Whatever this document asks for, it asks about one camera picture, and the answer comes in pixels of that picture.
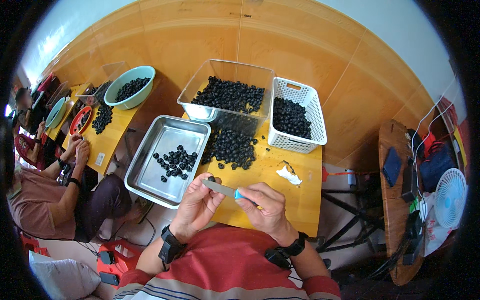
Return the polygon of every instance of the striped shirt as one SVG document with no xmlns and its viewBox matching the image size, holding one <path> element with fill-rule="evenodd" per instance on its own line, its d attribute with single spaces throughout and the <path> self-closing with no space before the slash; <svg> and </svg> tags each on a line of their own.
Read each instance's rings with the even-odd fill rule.
<svg viewBox="0 0 480 300">
<path fill-rule="evenodd" d="M 277 245 L 263 232 L 218 224 L 195 235 L 167 272 L 125 272 L 113 299 L 340 299 L 338 284 L 325 276 L 297 287 L 288 278 L 291 271 L 264 257 Z"/>
</svg>

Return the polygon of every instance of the red plate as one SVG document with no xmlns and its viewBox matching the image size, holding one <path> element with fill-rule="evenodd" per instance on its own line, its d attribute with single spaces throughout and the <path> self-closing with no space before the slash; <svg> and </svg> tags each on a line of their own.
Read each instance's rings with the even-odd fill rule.
<svg viewBox="0 0 480 300">
<path fill-rule="evenodd" d="M 80 120 L 84 117 L 85 114 L 89 113 L 87 122 L 85 122 L 84 126 L 78 130 L 78 125 L 80 124 Z M 78 112 L 78 114 L 73 118 L 72 124 L 70 125 L 70 135 L 74 133 L 82 133 L 87 129 L 88 124 L 93 117 L 93 109 L 90 106 L 85 106 L 82 110 Z"/>
</svg>

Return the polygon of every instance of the stainless steel tray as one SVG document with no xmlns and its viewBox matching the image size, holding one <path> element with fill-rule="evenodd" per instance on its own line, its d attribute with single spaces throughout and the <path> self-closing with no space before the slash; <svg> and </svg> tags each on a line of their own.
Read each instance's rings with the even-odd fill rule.
<svg viewBox="0 0 480 300">
<path fill-rule="evenodd" d="M 145 199 L 177 209 L 183 193 L 195 177 L 211 131 L 207 123 L 167 115 L 157 117 L 133 157 L 125 175 L 125 186 Z M 167 177 L 168 181 L 162 182 L 160 177 L 165 175 L 166 170 L 156 162 L 153 153 L 163 156 L 169 151 L 176 151 L 180 144 L 189 154 L 198 153 L 197 161 L 192 171 L 187 172 L 187 180 Z"/>
</svg>

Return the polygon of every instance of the white plastic basket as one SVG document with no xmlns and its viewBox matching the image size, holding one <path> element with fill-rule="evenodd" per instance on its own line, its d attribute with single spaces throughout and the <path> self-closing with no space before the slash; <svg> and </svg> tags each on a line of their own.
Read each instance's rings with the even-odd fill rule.
<svg viewBox="0 0 480 300">
<path fill-rule="evenodd" d="M 273 105 L 270 104 L 270 128 L 268 130 L 268 144 L 286 150 L 300 153 L 310 153 L 318 145 L 327 143 L 325 121 L 318 99 L 317 91 L 308 85 L 304 85 L 281 77 L 274 78 L 273 97 L 292 100 L 305 107 L 305 117 L 310 125 L 312 139 L 305 139 L 276 130 L 273 127 Z"/>
</svg>

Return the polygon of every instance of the white fan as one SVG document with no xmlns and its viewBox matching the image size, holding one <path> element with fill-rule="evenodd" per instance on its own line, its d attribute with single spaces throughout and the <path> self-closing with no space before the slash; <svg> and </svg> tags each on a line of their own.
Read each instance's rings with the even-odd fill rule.
<svg viewBox="0 0 480 300">
<path fill-rule="evenodd" d="M 454 227 L 460 221 L 467 197 L 467 182 L 457 168 L 445 171 L 437 184 L 435 215 L 440 226 Z"/>
</svg>

